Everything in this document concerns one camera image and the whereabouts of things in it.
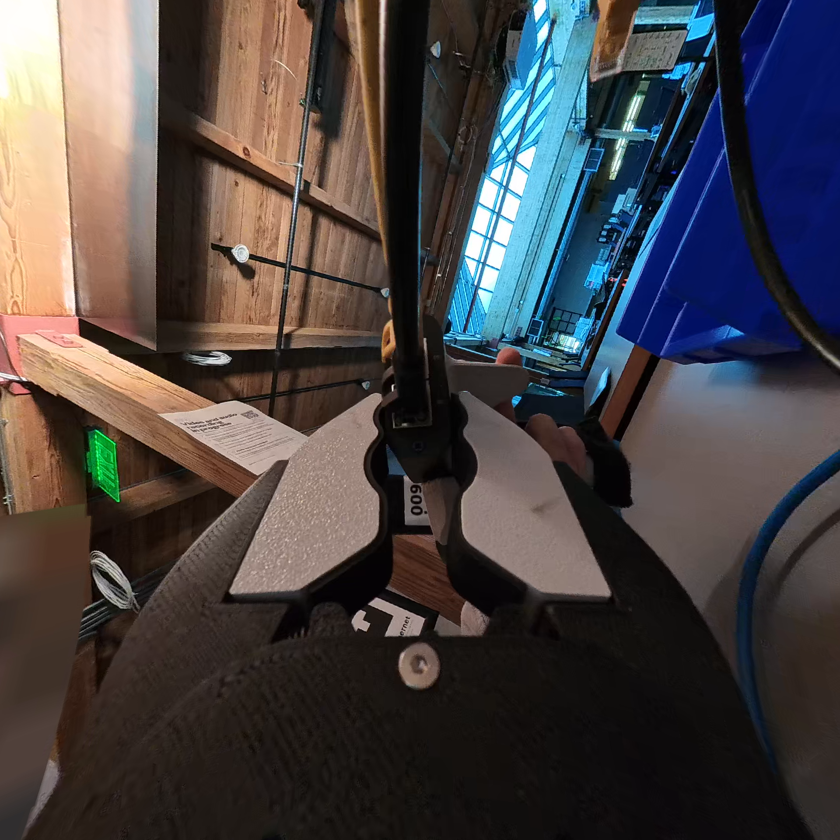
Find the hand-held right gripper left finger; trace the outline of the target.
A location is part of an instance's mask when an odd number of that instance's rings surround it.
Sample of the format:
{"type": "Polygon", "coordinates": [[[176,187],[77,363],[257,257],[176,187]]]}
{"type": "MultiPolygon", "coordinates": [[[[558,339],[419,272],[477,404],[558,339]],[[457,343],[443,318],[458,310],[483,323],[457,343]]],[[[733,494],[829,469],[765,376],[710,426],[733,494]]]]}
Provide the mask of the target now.
{"type": "Polygon", "coordinates": [[[383,449],[371,395],[321,428],[271,469],[232,511],[226,616],[248,640],[273,640],[309,624],[324,606],[350,620],[391,576],[383,449]]]}

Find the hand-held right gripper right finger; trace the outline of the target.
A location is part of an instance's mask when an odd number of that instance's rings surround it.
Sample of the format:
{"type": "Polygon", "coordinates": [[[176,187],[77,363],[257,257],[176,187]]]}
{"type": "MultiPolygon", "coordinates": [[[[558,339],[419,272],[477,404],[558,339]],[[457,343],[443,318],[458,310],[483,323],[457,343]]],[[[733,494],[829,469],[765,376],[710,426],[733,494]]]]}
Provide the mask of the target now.
{"type": "Polygon", "coordinates": [[[613,590],[559,466],[527,432],[467,392],[450,398],[449,472],[459,494],[448,543],[450,584],[489,627],[520,610],[526,627],[549,607],[601,611],[613,590]]]}

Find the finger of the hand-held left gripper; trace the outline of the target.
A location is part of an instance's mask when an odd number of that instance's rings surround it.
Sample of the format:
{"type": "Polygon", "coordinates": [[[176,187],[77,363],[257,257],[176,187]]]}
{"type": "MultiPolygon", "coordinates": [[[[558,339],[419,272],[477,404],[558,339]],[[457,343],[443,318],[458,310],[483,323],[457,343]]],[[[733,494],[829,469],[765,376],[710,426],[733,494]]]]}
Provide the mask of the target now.
{"type": "Polygon", "coordinates": [[[521,396],[530,383],[529,373],[520,363],[457,360],[445,350],[437,356],[444,363],[448,392],[467,392],[507,419],[516,419],[513,398],[521,396]]]}
{"type": "Polygon", "coordinates": [[[445,546],[454,519],[459,485],[455,478],[436,478],[422,484],[429,527],[436,543],[445,546]]]}

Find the grey desk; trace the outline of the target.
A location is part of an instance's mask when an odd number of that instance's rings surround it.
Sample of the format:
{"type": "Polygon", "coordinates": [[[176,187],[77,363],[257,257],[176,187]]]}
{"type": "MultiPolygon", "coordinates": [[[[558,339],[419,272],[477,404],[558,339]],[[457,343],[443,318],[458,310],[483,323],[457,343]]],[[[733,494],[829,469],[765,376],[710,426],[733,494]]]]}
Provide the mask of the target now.
{"type": "MultiPolygon", "coordinates": [[[[622,437],[631,526],[735,662],[741,563],[772,509],[838,450],[838,375],[808,353],[658,362],[622,437]]],[[[756,598],[757,668],[780,770],[817,838],[839,836],[838,477],[787,521],[756,598]]]]}

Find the person's left hand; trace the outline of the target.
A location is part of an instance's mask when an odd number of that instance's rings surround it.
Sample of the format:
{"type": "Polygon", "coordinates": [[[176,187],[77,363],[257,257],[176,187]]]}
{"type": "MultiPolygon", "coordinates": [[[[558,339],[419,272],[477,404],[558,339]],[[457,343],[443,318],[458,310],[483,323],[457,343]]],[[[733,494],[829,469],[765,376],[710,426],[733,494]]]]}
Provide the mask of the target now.
{"type": "MultiPolygon", "coordinates": [[[[515,348],[502,348],[495,364],[522,367],[522,357],[515,348]]],[[[517,424],[511,400],[502,401],[495,410],[509,421],[517,424]]],[[[547,414],[534,414],[526,422],[524,430],[549,454],[552,461],[571,467],[573,472],[589,486],[594,487],[594,465],[586,453],[584,441],[572,427],[558,426],[547,414]]]]}

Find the white paper notice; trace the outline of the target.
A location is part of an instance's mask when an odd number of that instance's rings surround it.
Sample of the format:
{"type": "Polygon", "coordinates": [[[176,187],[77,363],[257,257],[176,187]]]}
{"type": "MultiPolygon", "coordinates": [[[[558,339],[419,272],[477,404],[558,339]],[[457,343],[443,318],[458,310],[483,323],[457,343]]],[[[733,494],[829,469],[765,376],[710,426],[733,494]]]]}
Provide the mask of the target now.
{"type": "Polygon", "coordinates": [[[237,401],[159,416],[253,477],[277,462],[287,462],[308,440],[307,435],[237,401]]]}

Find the white printed label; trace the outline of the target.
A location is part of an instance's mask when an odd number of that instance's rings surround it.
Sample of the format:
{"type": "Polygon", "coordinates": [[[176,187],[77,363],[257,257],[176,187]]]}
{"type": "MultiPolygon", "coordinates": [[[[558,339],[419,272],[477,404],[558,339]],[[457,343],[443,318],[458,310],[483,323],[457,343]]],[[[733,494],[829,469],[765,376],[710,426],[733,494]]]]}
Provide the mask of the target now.
{"type": "Polygon", "coordinates": [[[419,637],[434,630],[438,612],[392,591],[384,591],[351,619],[356,633],[376,637],[419,637]]]}

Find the large window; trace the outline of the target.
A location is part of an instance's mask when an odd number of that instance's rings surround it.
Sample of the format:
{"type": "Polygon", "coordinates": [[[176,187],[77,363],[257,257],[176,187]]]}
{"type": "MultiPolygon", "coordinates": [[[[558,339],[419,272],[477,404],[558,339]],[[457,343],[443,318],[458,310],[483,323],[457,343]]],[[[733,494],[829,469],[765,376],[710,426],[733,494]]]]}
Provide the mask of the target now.
{"type": "Polygon", "coordinates": [[[478,335],[485,326],[553,99],[550,3],[533,2],[525,24],[533,42],[523,54],[528,74],[507,85],[448,310],[448,333],[478,335]]]}

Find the black tie rod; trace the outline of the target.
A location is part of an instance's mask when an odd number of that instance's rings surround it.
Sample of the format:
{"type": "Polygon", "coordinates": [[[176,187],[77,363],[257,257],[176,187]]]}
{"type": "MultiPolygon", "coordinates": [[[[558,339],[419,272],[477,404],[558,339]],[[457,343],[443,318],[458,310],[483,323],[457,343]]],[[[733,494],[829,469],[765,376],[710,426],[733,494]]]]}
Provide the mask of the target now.
{"type": "Polygon", "coordinates": [[[249,249],[242,244],[235,245],[235,246],[227,246],[217,243],[210,244],[210,249],[216,251],[220,254],[225,255],[226,257],[230,258],[234,261],[235,264],[239,266],[243,266],[246,263],[255,263],[258,265],[263,266],[270,266],[274,268],[279,268],[283,270],[288,270],[290,273],[298,273],[300,275],[306,277],[315,277],[322,280],[328,280],[336,284],[340,284],[347,287],[353,287],[357,289],[363,289],[365,291],[370,291],[375,295],[383,298],[389,299],[391,296],[391,291],[388,287],[376,287],[373,285],[369,285],[357,280],[351,280],[348,278],[344,278],[341,276],[336,276],[330,274],[328,272],[324,272],[317,269],[311,269],[303,266],[289,266],[287,262],[278,260],[278,259],[271,259],[268,257],[260,256],[253,254],[249,251],[249,249]]]}

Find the wooden beam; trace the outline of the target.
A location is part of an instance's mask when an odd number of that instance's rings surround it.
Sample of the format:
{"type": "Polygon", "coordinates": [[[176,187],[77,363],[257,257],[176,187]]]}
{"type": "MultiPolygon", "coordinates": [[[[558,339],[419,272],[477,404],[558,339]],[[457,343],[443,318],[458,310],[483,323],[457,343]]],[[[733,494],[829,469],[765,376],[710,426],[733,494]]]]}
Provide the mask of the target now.
{"type": "Polygon", "coordinates": [[[235,606],[228,587],[286,462],[253,477],[159,416],[205,408],[210,402],[95,343],[80,338],[82,347],[64,349],[36,334],[18,341],[32,385],[116,427],[213,487],[234,497],[246,495],[245,502],[236,502],[183,554],[150,601],[153,612],[179,597],[179,616],[235,606]]]}

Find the green exit sign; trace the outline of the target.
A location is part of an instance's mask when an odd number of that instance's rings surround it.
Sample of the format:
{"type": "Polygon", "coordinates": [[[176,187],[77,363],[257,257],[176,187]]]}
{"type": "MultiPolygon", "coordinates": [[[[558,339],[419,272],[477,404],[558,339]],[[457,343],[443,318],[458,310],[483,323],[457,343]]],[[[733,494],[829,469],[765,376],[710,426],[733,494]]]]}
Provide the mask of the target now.
{"type": "Polygon", "coordinates": [[[98,427],[85,427],[86,470],[90,488],[116,503],[121,501],[118,446],[98,427]]]}

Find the black threaded rod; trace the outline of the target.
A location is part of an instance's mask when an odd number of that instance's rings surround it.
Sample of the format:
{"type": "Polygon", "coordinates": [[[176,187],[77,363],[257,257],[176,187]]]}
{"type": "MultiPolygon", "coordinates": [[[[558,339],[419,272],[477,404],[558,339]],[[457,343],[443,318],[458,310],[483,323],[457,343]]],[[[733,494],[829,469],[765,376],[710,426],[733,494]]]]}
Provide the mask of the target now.
{"type": "Polygon", "coordinates": [[[298,143],[296,177],[291,199],[290,222],[287,233],[287,251],[285,257],[285,267],[283,269],[280,311],[276,333],[276,347],[274,352],[274,360],[272,364],[270,381],[268,416],[271,418],[274,418],[275,416],[277,405],[278,384],[280,378],[282,355],[284,352],[284,336],[290,295],[293,255],[298,230],[298,216],[303,183],[303,169],[305,165],[306,152],[308,147],[310,114],[312,110],[314,89],[316,87],[316,79],[318,75],[324,18],[326,16],[326,9],[328,5],[329,2],[327,1],[317,1],[313,4],[313,19],[311,30],[310,53],[308,61],[307,83],[302,100],[301,131],[298,143]]]}

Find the blue plastic bin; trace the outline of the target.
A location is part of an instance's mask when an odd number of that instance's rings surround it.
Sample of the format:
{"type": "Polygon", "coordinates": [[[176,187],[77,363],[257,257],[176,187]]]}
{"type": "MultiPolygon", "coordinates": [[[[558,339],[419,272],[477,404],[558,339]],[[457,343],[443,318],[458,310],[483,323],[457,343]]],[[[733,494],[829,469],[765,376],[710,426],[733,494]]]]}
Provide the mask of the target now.
{"type": "Polygon", "coordinates": [[[616,332],[680,364],[838,369],[838,2],[714,3],[718,91],[616,332]]]}

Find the white hanging sign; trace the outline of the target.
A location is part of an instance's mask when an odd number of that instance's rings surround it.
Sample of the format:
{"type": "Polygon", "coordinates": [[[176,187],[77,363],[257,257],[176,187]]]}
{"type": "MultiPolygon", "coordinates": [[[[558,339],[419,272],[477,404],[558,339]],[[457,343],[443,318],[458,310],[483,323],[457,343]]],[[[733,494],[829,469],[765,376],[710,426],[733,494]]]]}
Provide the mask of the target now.
{"type": "Polygon", "coordinates": [[[621,72],[656,72],[674,69],[688,30],[669,29],[630,34],[621,72]]]}

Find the red metal bracket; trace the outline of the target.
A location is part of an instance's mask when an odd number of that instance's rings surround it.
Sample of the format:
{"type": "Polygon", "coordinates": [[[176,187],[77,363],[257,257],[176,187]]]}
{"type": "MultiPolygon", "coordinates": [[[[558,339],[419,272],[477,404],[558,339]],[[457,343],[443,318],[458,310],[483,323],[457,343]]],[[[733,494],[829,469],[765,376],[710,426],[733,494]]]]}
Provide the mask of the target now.
{"type": "Polygon", "coordinates": [[[79,324],[76,317],[38,317],[1,315],[1,381],[16,396],[30,393],[28,380],[18,371],[20,353],[18,337],[22,334],[36,334],[64,349],[82,347],[79,338],[79,324]]]}

